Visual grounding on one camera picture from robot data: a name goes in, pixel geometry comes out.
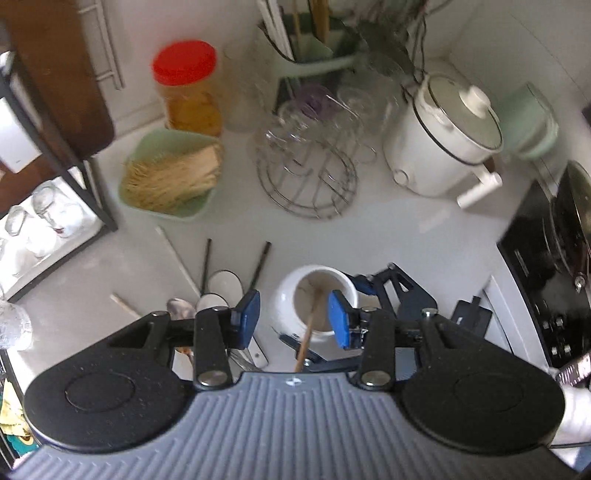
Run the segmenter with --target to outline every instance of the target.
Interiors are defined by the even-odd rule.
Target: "lid knob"
[[[486,118],[486,113],[491,108],[491,101],[477,86],[471,85],[468,90],[461,91],[460,98],[474,115],[478,118]]]

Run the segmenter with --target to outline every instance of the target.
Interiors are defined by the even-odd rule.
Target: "green bowl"
[[[219,139],[216,137],[209,137],[207,135],[182,130],[159,128],[142,138],[134,152],[127,159],[127,163],[137,160],[145,160],[146,158],[153,158],[154,161],[158,161],[159,158],[163,158],[165,154],[184,155],[202,150],[208,145],[215,143],[219,143]],[[139,210],[140,212],[151,213],[160,218],[183,220],[185,222],[197,218],[199,214],[203,212],[205,207],[211,201],[214,192],[215,188],[212,188],[207,193],[183,203],[174,213],[161,213],[144,210],[130,205],[125,196],[123,185],[121,183],[119,184],[119,199],[125,206],[134,210]]]

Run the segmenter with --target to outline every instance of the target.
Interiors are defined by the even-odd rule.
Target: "orange jar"
[[[222,115],[211,78],[216,62],[215,48],[199,40],[173,43],[158,53],[152,73],[169,128],[213,137],[222,133]]]

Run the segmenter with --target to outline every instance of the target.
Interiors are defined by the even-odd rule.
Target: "black stovetop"
[[[591,347],[591,308],[587,291],[576,292],[573,277],[548,250],[544,222],[549,215],[550,200],[534,182],[498,248],[534,319],[548,363],[560,368]]]

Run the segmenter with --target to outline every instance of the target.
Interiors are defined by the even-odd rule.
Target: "pan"
[[[591,245],[591,177],[569,161],[558,184],[556,225],[577,292],[587,284]]]

